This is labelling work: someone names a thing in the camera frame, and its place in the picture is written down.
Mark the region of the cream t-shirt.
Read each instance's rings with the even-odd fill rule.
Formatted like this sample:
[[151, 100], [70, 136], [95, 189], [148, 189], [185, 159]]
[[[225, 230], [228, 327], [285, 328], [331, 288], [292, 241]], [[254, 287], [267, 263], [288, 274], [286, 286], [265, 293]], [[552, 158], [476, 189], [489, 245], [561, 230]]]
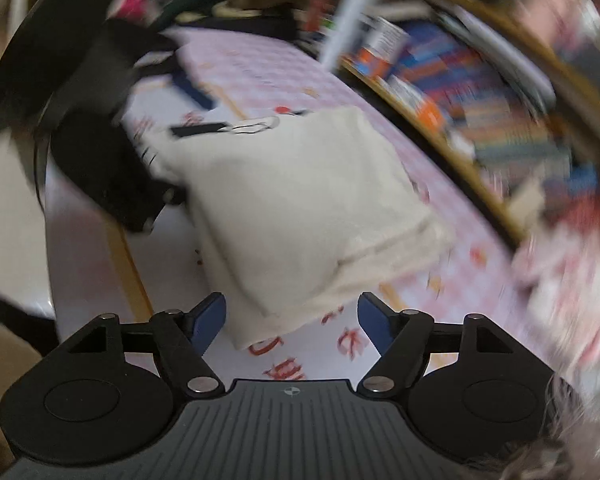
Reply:
[[238, 349], [437, 263], [453, 231], [354, 106], [225, 131], [148, 136], [187, 193], [208, 282]]

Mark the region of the dark jacket pile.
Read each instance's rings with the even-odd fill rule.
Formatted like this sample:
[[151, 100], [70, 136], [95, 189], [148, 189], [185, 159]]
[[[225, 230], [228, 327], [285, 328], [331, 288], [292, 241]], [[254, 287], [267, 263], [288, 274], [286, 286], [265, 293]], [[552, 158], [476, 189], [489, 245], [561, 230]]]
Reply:
[[298, 39], [294, 12], [306, 0], [155, 0], [159, 13], [149, 28], [171, 26], [229, 30], [287, 42]]

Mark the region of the pink white plush bunny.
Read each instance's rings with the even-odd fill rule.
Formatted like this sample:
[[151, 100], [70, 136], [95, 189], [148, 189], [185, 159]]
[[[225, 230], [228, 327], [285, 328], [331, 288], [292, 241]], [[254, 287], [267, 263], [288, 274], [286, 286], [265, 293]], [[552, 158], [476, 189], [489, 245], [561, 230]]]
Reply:
[[536, 232], [518, 247], [512, 271], [556, 370], [573, 377], [600, 362], [600, 232], [565, 223]]

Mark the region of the white orange usmile box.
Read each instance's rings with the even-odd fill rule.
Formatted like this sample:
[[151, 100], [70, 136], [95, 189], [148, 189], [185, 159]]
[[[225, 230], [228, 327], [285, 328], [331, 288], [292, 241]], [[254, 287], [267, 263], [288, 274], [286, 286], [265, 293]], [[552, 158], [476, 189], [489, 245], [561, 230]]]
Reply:
[[370, 79], [385, 78], [410, 39], [407, 24], [376, 18], [355, 55], [358, 72]]

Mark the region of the row of colourful books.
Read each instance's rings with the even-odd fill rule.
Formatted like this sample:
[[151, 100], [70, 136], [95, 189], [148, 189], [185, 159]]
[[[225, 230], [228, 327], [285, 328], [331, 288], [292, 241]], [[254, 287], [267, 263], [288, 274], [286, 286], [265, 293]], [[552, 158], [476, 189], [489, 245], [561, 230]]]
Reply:
[[506, 200], [524, 181], [548, 194], [592, 193], [598, 172], [577, 155], [554, 107], [535, 89], [506, 78], [464, 38], [432, 21], [410, 21], [410, 34], [385, 87], [429, 130], [475, 166]]

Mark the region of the wooden white bookshelf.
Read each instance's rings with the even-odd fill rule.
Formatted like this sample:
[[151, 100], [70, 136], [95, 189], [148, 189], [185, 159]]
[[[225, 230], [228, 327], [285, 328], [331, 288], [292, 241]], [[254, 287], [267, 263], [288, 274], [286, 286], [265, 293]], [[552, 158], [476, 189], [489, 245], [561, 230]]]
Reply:
[[600, 231], [600, 0], [309, 0], [302, 25], [507, 243]]

